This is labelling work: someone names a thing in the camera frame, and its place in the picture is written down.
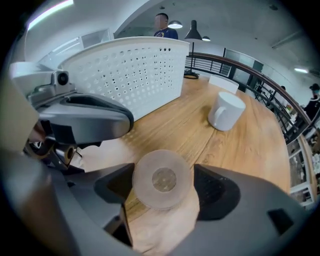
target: wooden table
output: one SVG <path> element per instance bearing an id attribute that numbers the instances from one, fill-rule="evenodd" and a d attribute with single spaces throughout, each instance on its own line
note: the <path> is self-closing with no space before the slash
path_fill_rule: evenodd
<path id="1" fill-rule="evenodd" d="M 221 132 L 208 124 L 207 116 L 223 89 L 208 78 L 184 79 L 181 97 L 134 123 L 124 137 L 81 151 L 86 171 L 122 163 L 137 163 L 160 149 L 181 155 L 190 169 L 207 164 L 264 178 L 290 191 L 287 146 L 275 115 L 258 101 L 237 91 L 246 109 L 236 125 Z M 194 228 L 199 199 L 194 188 L 170 210 L 153 210 L 139 202 L 132 190 L 125 204 L 133 248 L 145 254 L 171 251 Z"/>

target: person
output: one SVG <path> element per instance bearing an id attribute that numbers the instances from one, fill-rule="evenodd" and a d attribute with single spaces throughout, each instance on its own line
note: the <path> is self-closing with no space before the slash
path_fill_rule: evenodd
<path id="1" fill-rule="evenodd" d="M 320 108 L 320 97 L 319 97 L 320 86 L 317 83 L 314 83 L 309 88 L 312 91 L 312 98 L 310 99 L 308 105 L 306 105 L 306 107 L 304 108 L 304 111 L 312 121 L 315 118 Z"/>
<path id="2" fill-rule="evenodd" d="M 309 119 L 313 121 L 313 119 L 317 115 L 318 110 L 320 109 L 320 86 L 317 83 L 314 83 L 312 86 L 309 87 L 309 89 L 312 91 L 312 98 L 303 110 L 309 117 Z M 302 128 L 304 124 L 305 122 L 303 121 L 303 118 L 301 116 L 298 116 L 294 123 L 294 125 L 298 129 Z M 292 127 L 288 130 L 287 135 L 291 135 L 293 132 L 295 132 L 295 129 Z"/>
<path id="3" fill-rule="evenodd" d="M 159 13 L 155 16 L 155 27 L 159 31 L 154 33 L 155 37 L 178 39 L 178 33 L 175 29 L 168 27 L 169 17 L 165 13 Z"/>

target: white plastic basket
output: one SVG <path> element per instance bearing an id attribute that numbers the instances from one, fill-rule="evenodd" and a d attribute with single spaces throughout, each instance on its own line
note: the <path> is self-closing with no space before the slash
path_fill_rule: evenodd
<path id="1" fill-rule="evenodd" d="M 138 120 L 181 95 L 189 43 L 139 36 L 87 48 L 63 61 L 82 93 L 110 97 Z"/>

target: white chair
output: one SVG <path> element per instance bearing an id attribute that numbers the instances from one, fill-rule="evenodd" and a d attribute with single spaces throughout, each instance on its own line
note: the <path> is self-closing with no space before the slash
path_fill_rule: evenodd
<path id="1" fill-rule="evenodd" d="M 209 84 L 223 88 L 233 94 L 236 94 L 239 84 L 221 75 L 213 74 L 210 77 Z"/>

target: white cup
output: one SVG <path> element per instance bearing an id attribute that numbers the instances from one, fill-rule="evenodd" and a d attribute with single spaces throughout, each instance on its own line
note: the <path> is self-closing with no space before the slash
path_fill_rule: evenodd
<path id="1" fill-rule="evenodd" d="M 219 92 L 210 110 L 208 121 L 217 130 L 228 131 L 235 125 L 245 109 L 246 104 L 234 94 Z"/>

